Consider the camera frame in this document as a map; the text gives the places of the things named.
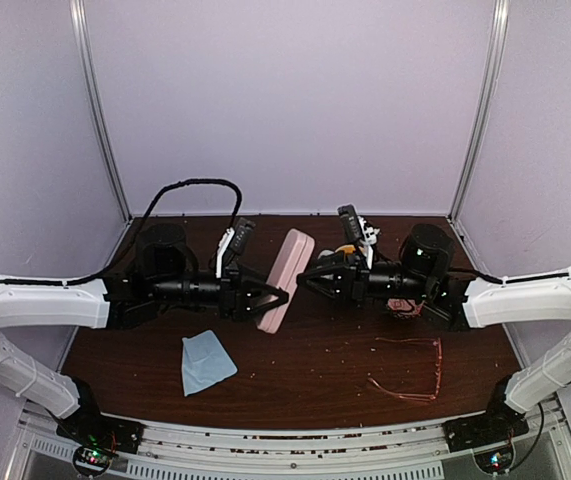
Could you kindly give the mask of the pink glasses case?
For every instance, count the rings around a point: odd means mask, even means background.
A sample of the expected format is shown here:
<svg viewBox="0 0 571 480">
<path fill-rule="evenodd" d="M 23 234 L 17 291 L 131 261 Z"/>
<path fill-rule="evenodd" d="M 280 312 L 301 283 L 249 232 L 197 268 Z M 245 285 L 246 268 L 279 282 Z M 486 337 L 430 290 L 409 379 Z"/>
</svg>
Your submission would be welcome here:
<svg viewBox="0 0 571 480">
<path fill-rule="evenodd" d="M 296 292 L 297 276 L 305 270 L 314 246 L 315 240 L 306 233 L 297 229 L 288 231 L 267 278 L 267 284 L 287 293 L 288 299 L 256 321 L 259 330 L 269 334 L 278 331 Z"/>
</svg>

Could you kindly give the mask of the light blue cleaning cloth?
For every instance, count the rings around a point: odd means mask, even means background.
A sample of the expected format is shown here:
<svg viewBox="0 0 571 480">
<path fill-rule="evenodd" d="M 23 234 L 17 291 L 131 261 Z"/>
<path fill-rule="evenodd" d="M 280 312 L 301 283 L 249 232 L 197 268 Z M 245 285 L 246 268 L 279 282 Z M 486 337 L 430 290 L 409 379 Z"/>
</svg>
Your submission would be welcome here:
<svg viewBox="0 0 571 480">
<path fill-rule="evenodd" d="M 182 338 L 181 377 L 185 397 L 204 391 L 238 372 L 212 330 Z"/>
</svg>

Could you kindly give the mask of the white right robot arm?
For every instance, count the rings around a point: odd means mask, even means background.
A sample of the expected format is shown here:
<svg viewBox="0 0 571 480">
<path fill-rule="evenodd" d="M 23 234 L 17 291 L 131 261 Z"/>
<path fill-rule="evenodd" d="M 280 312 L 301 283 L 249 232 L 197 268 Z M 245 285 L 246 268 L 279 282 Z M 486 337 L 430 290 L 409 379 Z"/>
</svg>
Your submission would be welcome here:
<svg viewBox="0 0 571 480">
<path fill-rule="evenodd" d="M 430 224 L 415 225 L 399 258 L 369 260 L 360 248 L 337 251 L 311 262 L 299 285 L 328 298 L 361 304 L 366 300 L 412 300 L 452 330 L 534 321 L 571 323 L 571 266 L 529 276 L 493 277 L 456 269 L 454 241 Z M 571 330 L 529 367 L 496 385 L 488 412 L 478 419 L 484 440 L 500 440 L 516 416 L 571 383 Z"/>
</svg>

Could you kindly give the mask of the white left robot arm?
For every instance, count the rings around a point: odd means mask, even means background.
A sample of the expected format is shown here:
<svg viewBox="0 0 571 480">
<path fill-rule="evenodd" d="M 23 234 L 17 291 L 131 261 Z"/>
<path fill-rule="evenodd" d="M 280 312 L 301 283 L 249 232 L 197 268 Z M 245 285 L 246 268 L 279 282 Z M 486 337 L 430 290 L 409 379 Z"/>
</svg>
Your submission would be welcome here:
<svg viewBox="0 0 571 480">
<path fill-rule="evenodd" d="M 253 229 L 253 222 L 245 219 L 227 229 L 211 270 L 200 269 L 184 229 L 164 223 L 139 234 L 134 256 L 121 271 L 106 271 L 90 279 L 0 275 L 0 331 L 53 325 L 126 330 L 171 308 L 215 308 L 223 318 L 249 319 L 259 330 L 274 334 L 314 242 L 298 230 L 289 231 L 270 273 L 262 276 L 236 261 Z M 42 365 L 1 332 L 0 384 L 44 407 L 88 444 L 98 444 L 108 436 L 108 421 L 87 383 Z"/>
</svg>

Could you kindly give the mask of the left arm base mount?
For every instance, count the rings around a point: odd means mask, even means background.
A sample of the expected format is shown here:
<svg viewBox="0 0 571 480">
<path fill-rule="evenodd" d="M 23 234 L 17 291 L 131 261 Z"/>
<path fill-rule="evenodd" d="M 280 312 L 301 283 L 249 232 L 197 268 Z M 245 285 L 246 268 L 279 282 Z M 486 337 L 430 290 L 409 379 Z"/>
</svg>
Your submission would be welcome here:
<svg viewBox="0 0 571 480">
<path fill-rule="evenodd" d="M 85 423 L 70 418 L 54 420 L 56 434 L 77 444 L 71 462 L 84 478 L 105 474 L 120 453 L 136 454 L 144 433 L 144 426 L 139 422 L 109 416 Z"/>
</svg>

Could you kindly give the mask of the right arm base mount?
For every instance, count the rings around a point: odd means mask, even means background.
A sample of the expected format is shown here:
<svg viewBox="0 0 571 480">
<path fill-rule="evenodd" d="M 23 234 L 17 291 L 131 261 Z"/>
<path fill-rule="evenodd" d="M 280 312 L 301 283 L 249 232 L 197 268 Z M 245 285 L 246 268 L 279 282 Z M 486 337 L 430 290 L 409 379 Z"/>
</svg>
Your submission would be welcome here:
<svg viewBox="0 0 571 480">
<path fill-rule="evenodd" d="M 505 419 L 487 412 L 446 421 L 444 436 L 451 453 L 470 450 L 479 470 L 498 476 L 516 464 L 516 437 L 529 432 L 523 418 Z"/>
</svg>

